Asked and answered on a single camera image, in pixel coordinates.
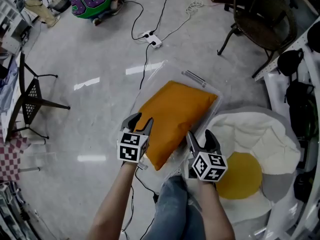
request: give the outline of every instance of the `red checkered cloth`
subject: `red checkered cloth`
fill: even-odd
[[[0,181],[19,180],[20,154],[31,145],[20,132],[13,134],[10,141],[4,143],[2,125],[0,123]]]

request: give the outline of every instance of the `gray floor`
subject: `gray floor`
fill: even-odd
[[[156,26],[164,0],[134,1],[144,6],[134,28],[136,37]],[[185,8],[191,1],[167,1],[158,37],[163,38],[187,18]],[[121,165],[116,144],[110,140],[139,91],[142,73],[126,75],[126,69],[143,67],[146,59],[147,45],[131,39],[131,28],[140,11],[139,5],[126,3],[117,16],[94,27],[89,20],[73,16],[69,9],[51,29],[42,25],[40,33],[37,23],[27,44],[27,63],[34,71],[59,75],[57,80],[40,78],[42,96],[71,106],[70,111],[41,109],[33,127],[50,136],[46,148],[52,153],[28,157],[26,166],[45,166],[40,172],[21,174],[19,182],[30,209],[37,209],[59,239],[85,238]],[[222,56],[217,56],[232,23],[233,14],[224,11],[223,5],[199,8],[160,49],[149,48],[149,64],[168,60],[205,79],[224,95],[220,110],[246,105],[267,107],[264,84],[251,78],[266,60],[265,52],[245,36],[232,36]],[[151,73],[146,72],[145,81]],[[95,78],[100,78],[99,83],[74,90],[74,85]],[[79,156],[105,161],[81,162]],[[155,209],[150,192],[137,180],[133,187],[135,209],[127,233],[134,240],[146,230]],[[129,204],[125,221],[130,213]],[[246,231],[238,230],[242,239]]]

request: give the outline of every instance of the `black metal chair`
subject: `black metal chair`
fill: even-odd
[[[244,8],[239,7],[238,1],[244,4]],[[231,26],[231,31],[217,54],[221,55],[233,33],[240,31],[245,34],[263,48],[268,57],[252,78],[255,78],[269,64],[276,51],[288,46],[297,36],[296,21],[285,0],[233,0],[233,17],[235,23]],[[285,20],[289,28],[286,37],[282,38],[276,33],[275,27]]]
[[[33,79],[31,83],[29,84],[28,88],[25,90],[25,67],[26,69],[33,75]],[[65,106],[61,105],[58,103],[54,103],[51,101],[48,101],[46,99],[42,98],[41,95],[41,90],[40,90],[40,84],[38,78],[40,77],[46,77],[46,76],[52,76],[55,78],[58,78],[58,75],[56,74],[41,74],[37,75],[26,63],[25,63],[25,54],[21,53],[20,57],[20,65],[19,65],[19,85],[20,85],[20,91],[21,95],[18,98],[10,121],[8,125],[8,130],[7,130],[7,137],[6,141],[8,141],[13,133],[27,130],[29,129],[30,131],[34,132],[38,136],[49,139],[48,136],[43,136],[30,128],[30,124],[33,122],[36,114],[38,113],[39,109],[41,106],[47,106],[47,107],[54,107],[54,108],[60,108],[60,109],[66,109],[70,110],[70,106]],[[15,122],[17,119],[17,116],[22,108],[22,114],[23,114],[23,119],[25,122],[25,127],[19,128],[19,129],[14,129],[15,127]]]

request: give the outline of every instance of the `orange pillow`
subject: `orange pillow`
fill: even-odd
[[[217,98],[215,94],[169,81],[140,108],[142,116],[136,129],[142,129],[149,118],[154,119],[146,156],[157,171]]]

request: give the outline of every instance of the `power strip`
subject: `power strip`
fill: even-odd
[[[145,40],[151,44],[152,42],[155,42],[155,45],[151,44],[152,48],[159,48],[162,45],[162,41],[155,35],[150,34],[151,31],[147,31],[143,33],[143,36],[147,35],[148,37],[145,37]]]

